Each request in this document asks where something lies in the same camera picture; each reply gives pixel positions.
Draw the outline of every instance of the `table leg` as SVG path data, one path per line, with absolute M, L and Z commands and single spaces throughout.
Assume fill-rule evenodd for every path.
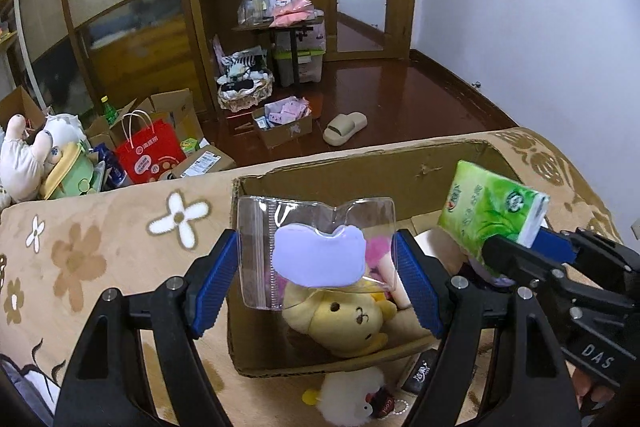
M 300 87 L 300 65 L 298 64 L 298 36 L 296 30 L 289 31 L 291 38 L 291 65 L 293 66 L 293 85 L 295 89 Z

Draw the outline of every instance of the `clear plastic pouch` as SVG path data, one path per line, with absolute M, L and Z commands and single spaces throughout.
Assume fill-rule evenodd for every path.
M 238 235 L 244 304 L 280 311 L 287 283 L 311 292 L 393 291 L 398 277 L 395 231 L 391 198 L 333 207 L 317 201 L 242 196 Z

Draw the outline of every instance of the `red shopping bag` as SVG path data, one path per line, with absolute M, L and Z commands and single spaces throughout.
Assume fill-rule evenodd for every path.
M 131 118 L 143 118 L 149 125 L 131 136 Z M 124 120 L 129 117 L 129 134 L 124 128 Z M 151 122 L 149 115 L 142 110 L 127 113 L 122 118 L 122 129 L 127 140 L 117 147 L 116 155 L 129 178 L 135 184 L 155 182 L 186 159 L 180 148 L 174 128 L 163 120 Z

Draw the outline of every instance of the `beige floral blanket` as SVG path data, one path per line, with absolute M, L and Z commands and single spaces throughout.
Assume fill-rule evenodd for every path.
M 21 203 L 1 216 L 0 301 L 5 317 L 0 320 L 0 351 L 17 367 L 36 365 L 50 381 L 61 383 L 100 293 L 108 287 L 118 287 L 125 295 L 151 291 L 206 255 L 230 225 L 232 188 L 240 176 L 380 149 L 470 139 L 493 145 L 526 184 L 551 195 L 547 217 L 552 229 L 586 227 L 618 239 L 609 212 L 577 169 L 553 145 L 523 128 L 325 153 L 95 196 Z M 318 411 L 300 400 L 305 389 L 319 386 L 322 376 L 278 378 L 277 384 L 240 377 L 228 355 L 225 317 L 223 308 L 216 325 L 196 345 L 231 421 L 325 425 Z M 174 419 L 152 335 L 146 332 L 143 340 L 156 407 L 164 418 Z M 390 381 L 403 363 L 383 366 Z M 473 416 L 481 396 L 482 367 L 478 375 L 463 417 Z M 388 424 L 400 425 L 402 420 L 395 417 Z

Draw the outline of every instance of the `electrical outlet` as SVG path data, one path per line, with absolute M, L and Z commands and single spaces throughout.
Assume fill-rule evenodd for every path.
M 631 225 L 631 231 L 636 236 L 636 239 L 640 241 L 640 217 L 636 219 L 636 222 Z

